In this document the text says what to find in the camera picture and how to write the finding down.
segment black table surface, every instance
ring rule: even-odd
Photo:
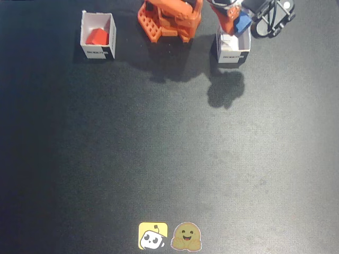
[[[187,45],[140,6],[0,2],[0,252],[143,253],[140,222],[191,221],[202,254],[338,253],[338,2],[297,1],[231,70],[206,3]],[[84,57],[82,10],[113,14],[115,61]]]

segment yellow sticker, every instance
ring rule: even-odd
[[[139,249],[160,249],[165,246],[168,226],[164,222],[142,222],[139,225]]]

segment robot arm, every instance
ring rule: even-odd
[[[253,21],[253,30],[260,37],[274,37],[295,17],[294,0],[207,1],[216,13],[222,29],[230,35],[242,34]]]
[[[187,19],[187,17],[193,12],[191,5],[182,0],[147,0],[151,4],[159,7],[172,16],[176,16],[180,19]]]

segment white box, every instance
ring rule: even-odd
[[[246,61],[251,49],[250,28],[238,38],[225,33],[219,26],[216,36],[218,63],[241,65]]]
[[[86,44],[93,29],[101,28],[109,34],[108,45]],[[115,44],[117,42],[117,27],[111,13],[88,13],[83,11],[81,19],[80,45],[87,58],[114,59]]]

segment orange robot base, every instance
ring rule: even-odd
[[[153,4],[152,11],[146,10],[146,2]],[[182,0],[145,0],[138,21],[151,42],[157,42],[161,36],[179,36],[183,42],[189,42],[201,22],[202,4],[203,0],[197,0],[193,9]]]

